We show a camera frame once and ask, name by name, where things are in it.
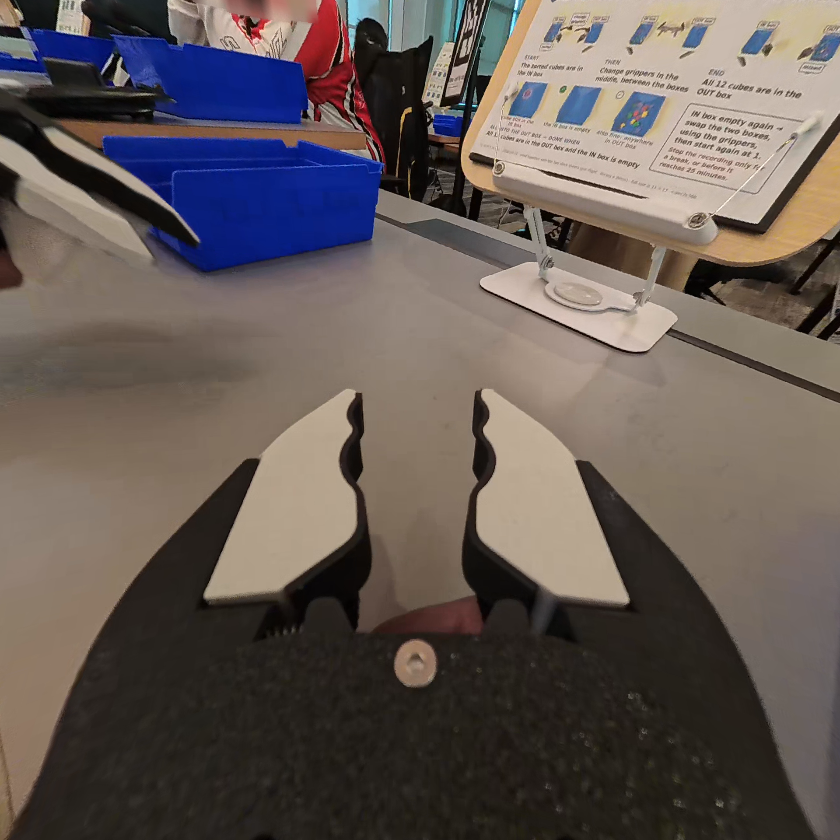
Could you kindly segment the wooden edged table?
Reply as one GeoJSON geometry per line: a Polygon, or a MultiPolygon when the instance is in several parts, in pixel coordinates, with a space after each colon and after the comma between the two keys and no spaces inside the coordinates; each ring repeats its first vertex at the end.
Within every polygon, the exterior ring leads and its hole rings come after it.
{"type": "Polygon", "coordinates": [[[101,149],[107,137],[157,137],[221,140],[282,140],[285,145],[310,142],[339,151],[363,151],[364,135],[324,122],[237,122],[182,119],[156,113],[152,120],[98,120],[59,118],[66,131],[101,149]]]}

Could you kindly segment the black device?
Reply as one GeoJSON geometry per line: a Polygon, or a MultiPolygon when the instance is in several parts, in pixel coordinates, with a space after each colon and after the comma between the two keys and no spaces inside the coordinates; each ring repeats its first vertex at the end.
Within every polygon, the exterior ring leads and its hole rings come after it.
{"type": "Polygon", "coordinates": [[[151,122],[161,104],[175,104],[160,86],[114,87],[92,63],[44,58],[49,85],[29,87],[20,97],[54,119],[151,122]]]}

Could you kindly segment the black white tag sign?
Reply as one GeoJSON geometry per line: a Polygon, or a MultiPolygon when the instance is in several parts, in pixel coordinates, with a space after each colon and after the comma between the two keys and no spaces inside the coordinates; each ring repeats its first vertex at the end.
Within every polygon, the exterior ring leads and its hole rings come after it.
{"type": "Polygon", "coordinates": [[[439,103],[440,108],[454,107],[464,99],[469,76],[476,63],[490,4],[491,1],[464,1],[439,103]]]}

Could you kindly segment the wooden document stand white base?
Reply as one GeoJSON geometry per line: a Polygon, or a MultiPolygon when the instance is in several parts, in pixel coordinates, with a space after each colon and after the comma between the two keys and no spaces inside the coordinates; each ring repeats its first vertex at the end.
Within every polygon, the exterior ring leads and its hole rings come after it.
{"type": "MultiPolygon", "coordinates": [[[[527,9],[526,16],[531,15],[527,9]]],[[[510,60],[518,37],[513,29],[499,58],[510,60]]],[[[711,217],[688,217],[686,225],[676,225],[670,216],[649,218],[649,203],[633,204],[629,215],[616,219],[619,206],[598,204],[607,218],[583,213],[564,192],[548,198],[534,192],[533,184],[499,192],[494,186],[494,166],[486,167],[469,159],[469,142],[487,115],[487,101],[501,87],[493,80],[471,123],[461,153],[465,176],[484,193],[495,193],[523,206],[532,237],[534,257],[528,262],[480,281],[483,291],[538,314],[615,350],[642,354],[651,350],[677,316],[653,302],[659,269],[667,250],[695,256],[724,266],[761,266],[786,259],[824,236],[837,224],[838,135],[813,167],[765,234],[719,226],[711,217]],[[654,247],[647,277],[641,279],[574,256],[568,252],[574,222],[592,225],[654,247]]]]}

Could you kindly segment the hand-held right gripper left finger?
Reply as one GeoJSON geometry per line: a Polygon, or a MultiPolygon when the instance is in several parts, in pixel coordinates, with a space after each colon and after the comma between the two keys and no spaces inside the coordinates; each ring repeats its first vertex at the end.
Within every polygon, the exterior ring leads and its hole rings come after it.
{"type": "Polygon", "coordinates": [[[346,389],[264,450],[206,584],[205,605],[272,605],[301,627],[309,606],[328,599],[357,630],[372,567],[360,487],[363,435],[363,396],[346,389]]]}

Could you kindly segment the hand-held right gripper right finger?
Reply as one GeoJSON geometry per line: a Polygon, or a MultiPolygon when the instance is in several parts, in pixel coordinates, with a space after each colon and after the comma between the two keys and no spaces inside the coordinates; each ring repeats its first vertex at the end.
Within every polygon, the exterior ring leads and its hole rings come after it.
{"type": "Polygon", "coordinates": [[[521,603],[536,634],[564,606],[626,610],[631,598],[569,448],[491,389],[475,393],[471,429],[463,573],[479,602],[521,603]]]}

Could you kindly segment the printed instruction sheet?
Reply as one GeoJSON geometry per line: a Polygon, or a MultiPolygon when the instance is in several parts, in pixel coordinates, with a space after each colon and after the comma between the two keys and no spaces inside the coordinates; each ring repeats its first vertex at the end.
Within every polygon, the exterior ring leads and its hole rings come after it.
{"type": "Polygon", "coordinates": [[[765,234],[838,135],[839,3],[529,2],[469,159],[499,192],[765,234]]]}

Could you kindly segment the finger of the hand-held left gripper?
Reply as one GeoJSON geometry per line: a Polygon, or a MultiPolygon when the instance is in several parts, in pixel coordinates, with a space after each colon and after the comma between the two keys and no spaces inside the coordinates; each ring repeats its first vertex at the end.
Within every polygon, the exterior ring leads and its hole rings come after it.
{"type": "Polygon", "coordinates": [[[13,175],[12,204],[81,243],[133,265],[154,262],[131,223],[99,204],[78,186],[49,170],[34,154],[1,139],[1,163],[13,175]]]}
{"type": "MultiPolygon", "coordinates": [[[[191,226],[157,192],[102,152],[65,131],[21,98],[2,98],[1,139],[13,140],[99,204],[128,220],[158,228],[190,246],[200,245],[191,226]]],[[[2,198],[12,203],[13,175],[2,165],[2,198]]]]}

